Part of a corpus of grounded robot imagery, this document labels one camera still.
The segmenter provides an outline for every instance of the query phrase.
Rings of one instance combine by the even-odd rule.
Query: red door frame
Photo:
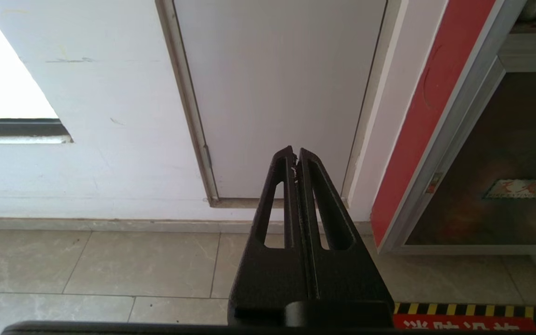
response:
[[[449,0],[372,208],[382,243],[495,0]]]

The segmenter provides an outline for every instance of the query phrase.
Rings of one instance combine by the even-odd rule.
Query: red sign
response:
[[[504,316],[395,314],[394,326],[398,329],[536,331],[530,318]]]

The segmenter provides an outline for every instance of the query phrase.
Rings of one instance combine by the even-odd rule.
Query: grout line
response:
[[[216,265],[219,262],[219,248],[221,247],[221,234],[219,233],[219,242],[216,245],[216,256],[214,257],[214,270],[212,271],[212,282],[210,283],[210,296],[212,297],[212,290],[214,289],[214,276],[216,275]]]
[[[70,273],[70,276],[67,278],[66,285],[63,287],[61,294],[65,293],[67,285],[70,283],[70,279],[72,279],[72,275],[74,274],[74,271],[76,271],[76,267],[78,266],[78,263],[80,262],[81,255],[84,253],[84,250],[86,250],[86,247],[88,246],[88,242],[90,241],[91,236],[92,236],[92,231],[90,231],[90,234],[88,235],[86,243],[84,243],[84,248],[82,248],[82,251],[80,252],[80,256],[78,256],[78,259],[76,260],[76,264],[74,264],[74,268],[72,269],[72,273]]]
[[[166,298],[166,299],[200,299],[200,300],[226,300],[226,298],[207,298],[207,297],[184,297],[184,296],[174,296],[174,295],[105,295],[99,293],[47,293],[47,292],[1,292],[0,295],[80,295],[80,296],[97,296],[97,297],[146,297],[146,298]]]
[[[521,293],[520,289],[518,288],[518,285],[516,284],[516,281],[514,280],[514,277],[512,276],[512,272],[510,272],[510,269],[508,269],[508,265],[506,265],[504,256],[500,256],[500,261],[502,262],[502,265],[504,266],[504,269],[506,270],[506,272],[508,272],[508,276],[510,277],[510,280],[512,284],[514,285],[514,288],[516,289],[516,292],[518,293],[519,297],[521,297],[521,301],[523,302],[523,305],[527,305],[525,298],[523,297],[523,294]]]
[[[129,316],[127,317],[127,322],[129,322],[129,319],[132,318],[132,313],[134,312],[134,306],[136,305],[136,297],[134,296],[134,302],[132,303],[132,309],[129,310]]]

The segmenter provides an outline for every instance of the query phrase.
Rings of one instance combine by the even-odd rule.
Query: tiled floor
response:
[[[21,320],[225,324],[243,234],[0,231],[0,332]],[[377,255],[398,302],[536,305],[528,257]],[[267,245],[283,244],[269,235]]]

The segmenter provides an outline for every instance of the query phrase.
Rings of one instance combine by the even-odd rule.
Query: yellow and black striped tape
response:
[[[529,318],[536,325],[536,308],[513,305],[470,305],[459,303],[395,303],[394,314],[501,316]]]

